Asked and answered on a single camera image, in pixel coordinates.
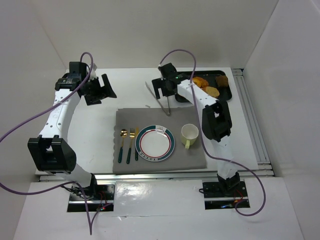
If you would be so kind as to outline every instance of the black tray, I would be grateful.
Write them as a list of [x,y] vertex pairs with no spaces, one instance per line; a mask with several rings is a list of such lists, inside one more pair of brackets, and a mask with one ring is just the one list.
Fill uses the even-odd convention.
[[[191,76],[192,71],[179,71],[179,74],[186,74],[189,77]],[[220,70],[208,70],[208,71],[195,71],[193,77],[200,77],[208,81],[210,87],[214,87],[219,90],[220,95],[217,99],[220,101],[229,101],[232,98],[232,93],[230,87],[218,87],[216,82],[216,77],[225,76],[226,74]],[[185,99],[183,96],[178,94],[174,95],[175,100],[179,103],[188,103],[189,101]]]

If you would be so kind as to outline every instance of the metal tongs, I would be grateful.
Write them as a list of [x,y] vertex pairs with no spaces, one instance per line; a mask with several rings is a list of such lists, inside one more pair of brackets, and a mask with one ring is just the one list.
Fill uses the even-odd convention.
[[166,100],[168,102],[168,111],[164,108],[164,106],[162,106],[162,104],[159,102],[159,100],[156,98],[156,95],[151,91],[150,87],[148,86],[147,82],[145,82],[145,86],[146,88],[149,90],[149,92],[151,93],[151,95],[154,97],[154,99],[156,100],[156,102],[160,105],[161,109],[164,111],[165,115],[167,115],[168,117],[171,115],[171,110],[170,110],[170,104],[169,104],[169,98],[166,97]]

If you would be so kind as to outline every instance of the utensil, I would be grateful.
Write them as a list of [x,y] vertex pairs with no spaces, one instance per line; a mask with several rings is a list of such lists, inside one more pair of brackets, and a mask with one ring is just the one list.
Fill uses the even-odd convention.
[[167,115],[168,117],[171,115],[171,110],[170,110],[170,104],[169,104],[169,98],[166,97],[166,100],[168,102],[168,111],[165,110],[164,106],[162,106],[162,104],[159,102],[159,100],[157,99],[156,95],[151,91],[150,87],[148,86],[147,82],[145,82],[145,86],[146,88],[149,90],[149,92],[151,93],[151,95],[153,96],[153,98],[156,100],[156,102],[160,105],[161,109],[164,111],[165,115]]
[[130,163],[132,140],[135,138],[135,129],[134,128],[130,128],[129,137],[130,137],[130,147],[129,147],[129,151],[128,151],[128,156],[126,157],[127,164]]
[[[138,135],[138,134],[139,134],[139,128],[137,127],[137,128],[135,129],[135,135]],[[135,159],[136,161],[138,161],[138,159],[139,159],[139,155],[138,155],[137,148],[135,148],[135,151],[134,151],[134,159]]]
[[121,163],[121,161],[122,161],[122,152],[123,152],[123,148],[124,148],[124,141],[125,141],[125,138],[127,135],[128,135],[128,131],[126,129],[122,129],[121,133],[120,133],[120,136],[122,137],[122,143],[121,143],[121,147],[120,147],[118,163]]
[[175,139],[164,126],[151,125],[142,129],[136,136],[135,148],[143,159],[160,162],[173,153]]
[[199,136],[199,129],[193,124],[186,124],[181,128],[181,142],[189,149]]

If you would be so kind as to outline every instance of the yellow mug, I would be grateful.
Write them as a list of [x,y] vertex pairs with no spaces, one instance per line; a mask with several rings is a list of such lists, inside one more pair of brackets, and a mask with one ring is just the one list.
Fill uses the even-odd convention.
[[186,124],[181,128],[181,142],[189,149],[199,136],[199,129],[193,124]]

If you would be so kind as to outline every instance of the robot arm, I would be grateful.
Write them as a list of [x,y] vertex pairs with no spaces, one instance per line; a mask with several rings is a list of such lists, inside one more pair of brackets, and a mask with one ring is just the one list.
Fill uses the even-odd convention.
[[[67,137],[72,116],[82,96],[88,106],[101,104],[101,100],[107,97],[117,97],[106,74],[102,75],[104,86],[100,86],[95,73],[96,68],[96,66],[93,67],[89,80],[80,90],[50,113],[38,137],[30,138],[27,144],[39,171],[55,174],[68,181],[78,182],[88,195],[95,192],[96,178],[77,164],[76,153],[68,145]],[[87,74],[87,64],[70,62],[69,73],[55,84],[53,105],[59,103],[75,90]]]
[[[165,97],[178,94],[194,104],[189,76],[179,74],[176,68],[168,63],[160,66],[162,78],[152,81],[156,98],[159,99],[159,88]],[[227,102],[209,96],[193,83],[193,89],[201,123],[204,141],[210,142],[214,156],[232,160],[233,154],[230,147],[230,133],[232,121]],[[218,180],[224,191],[232,189],[240,182],[237,167],[225,161],[217,161]]]

